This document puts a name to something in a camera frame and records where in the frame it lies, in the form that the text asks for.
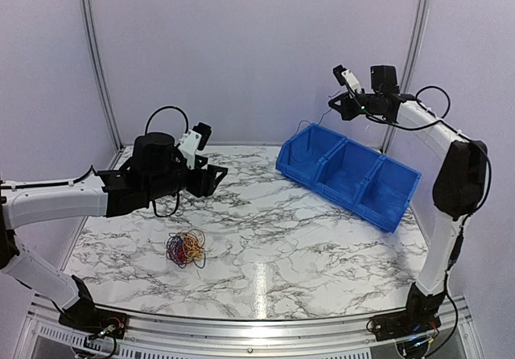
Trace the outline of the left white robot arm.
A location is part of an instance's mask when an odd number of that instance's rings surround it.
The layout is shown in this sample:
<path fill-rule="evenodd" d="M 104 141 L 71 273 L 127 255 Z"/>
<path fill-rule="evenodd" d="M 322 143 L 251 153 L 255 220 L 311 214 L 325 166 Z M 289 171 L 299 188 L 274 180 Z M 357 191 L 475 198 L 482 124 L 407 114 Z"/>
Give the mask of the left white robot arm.
<path fill-rule="evenodd" d="M 17 243 L 16 229 L 72 217 L 121 217 L 154 208 L 166 196 L 186 190 L 211 196 L 226 177 L 225 167 L 200 155 L 207 134 L 189 130 L 180 140 L 160 132 L 136 138 L 132 155 L 117 169 L 90 168 L 76 179 L 1 185 L 1 272 L 52 300 L 85 331 L 101 325 L 85 283 Z"/>

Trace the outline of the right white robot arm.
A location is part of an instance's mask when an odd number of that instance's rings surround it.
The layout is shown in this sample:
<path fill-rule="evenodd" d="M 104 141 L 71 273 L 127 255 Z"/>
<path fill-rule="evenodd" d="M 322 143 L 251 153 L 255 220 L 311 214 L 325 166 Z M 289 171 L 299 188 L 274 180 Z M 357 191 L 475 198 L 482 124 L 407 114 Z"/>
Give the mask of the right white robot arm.
<path fill-rule="evenodd" d="M 333 75 L 346 90 L 329 106 L 345 121 L 363 115 L 371 122 L 411 132 L 442 161 L 432 188 L 437 209 L 436 229 L 429 252 L 398 319 L 404 332 L 415 333 L 434 315 L 448 289 L 448 273 L 455 265 L 469 218 L 485 203 L 492 178 L 486 145 L 462 134 L 432 112 L 418 94 L 401 93 L 395 67 L 371 67 L 372 92 L 361 87 L 354 73 L 338 65 Z"/>

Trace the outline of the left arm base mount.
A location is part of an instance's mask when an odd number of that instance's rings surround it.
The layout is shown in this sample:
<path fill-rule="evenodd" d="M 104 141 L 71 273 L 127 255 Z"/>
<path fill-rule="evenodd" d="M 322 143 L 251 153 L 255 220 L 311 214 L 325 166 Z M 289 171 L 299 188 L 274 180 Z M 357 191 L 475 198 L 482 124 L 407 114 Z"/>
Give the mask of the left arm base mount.
<path fill-rule="evenodd" d="M 59 323 L 87 332 L 92 338 L 113 337 L 122 339 L 126 332 L 128 315 L 92 303 L 76 303 L 60 312 Z"/>

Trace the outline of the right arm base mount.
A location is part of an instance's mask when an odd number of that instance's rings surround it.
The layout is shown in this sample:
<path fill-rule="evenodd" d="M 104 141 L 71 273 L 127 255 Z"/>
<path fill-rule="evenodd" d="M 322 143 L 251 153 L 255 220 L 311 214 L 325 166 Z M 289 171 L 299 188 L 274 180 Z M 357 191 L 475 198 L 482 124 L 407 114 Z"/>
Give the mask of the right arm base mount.
<path fill-rule="evenodd" d="M 441 321 L 436 313 L 411 314 L 406 309 L 371 317 L 365 328 L 377 341 L 403 338 L 438 329 Z"/>

